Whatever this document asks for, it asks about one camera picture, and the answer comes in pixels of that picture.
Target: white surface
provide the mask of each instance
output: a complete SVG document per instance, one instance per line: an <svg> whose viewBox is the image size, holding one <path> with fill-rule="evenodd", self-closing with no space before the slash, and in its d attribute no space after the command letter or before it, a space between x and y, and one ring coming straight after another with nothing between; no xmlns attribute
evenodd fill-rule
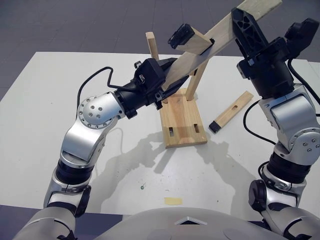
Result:
<svg viewBox="0 0 320 240"><path fill-rule="evenodd" d="M124 85L134 74L133 64L147 54L38 52L0 103L0 204L42 208L63 137L73 124L76 97L82 82L96 70L114 68L113 84ZM161 55L160 58L172 57ZM91 179L87 212L135 214L168 207L164 197L183 199L185 207L221 211L245 220L260 220L248 204L248 189L257 168L273 152L270 143L245 131L241 110L218 134L209 124L245 90L259 99L253 85L242 79L236 64L241 57L215 56L196 91L197 105L208 143L166 150L161 121L151 105L130 120L118 122ZM306 60L293 62L297 72L320 94L319 77ZM87 84L81 99L109 91L108 72ZM247 125L276 141L276 131L259 107ZM320 217L318 161L307 176L301 207Z"/></svg>

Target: wooden board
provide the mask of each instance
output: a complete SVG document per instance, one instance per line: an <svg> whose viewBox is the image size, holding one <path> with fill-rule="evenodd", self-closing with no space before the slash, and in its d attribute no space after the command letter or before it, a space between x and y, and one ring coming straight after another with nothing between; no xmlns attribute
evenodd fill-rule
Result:
<svg viewBox="0 0 320 240"><path fill-rule="evenodd" d="M223 128L245 105L247 105L254 96L245 91L234 103L232 103L223 113L221 113L214 121L210 124L210 129L217 133Z"/></svg>
<svg viewBox="0 0 320 240"><path fill-rule="evenodd" d="M160 109L166 148L207 143L196 101L187 101L186 88L179 89Z"/></svg>
<svg viewBox="0 0 320 240"><path fill-rule="evenodd" d="M245 0L238 8L250 13L256 20L259 20L281 3L281 0ZM189 75L189 73L198 68L206 60L212 58L235 39L231 13L211 28L205 36L209 39L213 38L215 41L214 45L201 55L190 52L182 54L166 71L166 82L162 85L163 90L166 90L175 81Z"/></svg>

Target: robotic arm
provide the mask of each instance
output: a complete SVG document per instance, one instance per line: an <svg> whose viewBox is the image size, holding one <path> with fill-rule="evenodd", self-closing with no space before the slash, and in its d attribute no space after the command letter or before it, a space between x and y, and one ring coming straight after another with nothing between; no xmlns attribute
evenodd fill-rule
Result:
<svg viewBox="0 0 320 240"><path fill-rule="evenodd" d="M64 136L57 167L45 195L44 209L39 211L15 237L20 239L73 240L75 217L80 217L87 208L91 187L92 170L105 146L106 135L119 119L137 115L137 109L155 104L174 94L189 76L169 86L165 70L176 58L156 61L148 58L134 64L133 79L125 86L111 85L113 69L110 69L108 86L116 88L100 96L91 96L81 102L73 126Z"/></svg>
<svg viewBox="0 0 320 240"><path fill-rule="evenodd" d="M293 24L285 38L268 43L249 13L234 8L232 27L244 60L237 65L262 97L259 105L277 130L278 142L261 180L251 183L249 204L273 232L288 239L319 234L320 219L298 208L305 177L320 156L320 126L315 107L302 84L294 84L288 66L311 43L319 23L310 18Z"/></svg>

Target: wooden base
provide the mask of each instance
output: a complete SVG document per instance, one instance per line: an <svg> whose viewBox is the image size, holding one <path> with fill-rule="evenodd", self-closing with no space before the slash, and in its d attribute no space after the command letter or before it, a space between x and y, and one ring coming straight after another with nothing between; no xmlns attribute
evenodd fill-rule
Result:
<svg viewBox="0 0 320 240"><path fill-rule="evenodd" d="M186 88L179 89L162 105L160 117L166 148L207 143L196 101L187 101Z"/></svg>

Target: yellow tape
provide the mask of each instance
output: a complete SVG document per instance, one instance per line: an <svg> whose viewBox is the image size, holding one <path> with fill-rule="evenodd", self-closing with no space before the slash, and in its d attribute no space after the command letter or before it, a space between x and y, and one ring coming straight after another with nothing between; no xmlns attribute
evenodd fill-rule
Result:
<svg viewBox="0 0 320 240"><path fill-rule="evenodd" d="M182 198L180 198L180 197L165 197L164 198L164 204L167 204L167 205L181 205L182 204Z"/></svg>

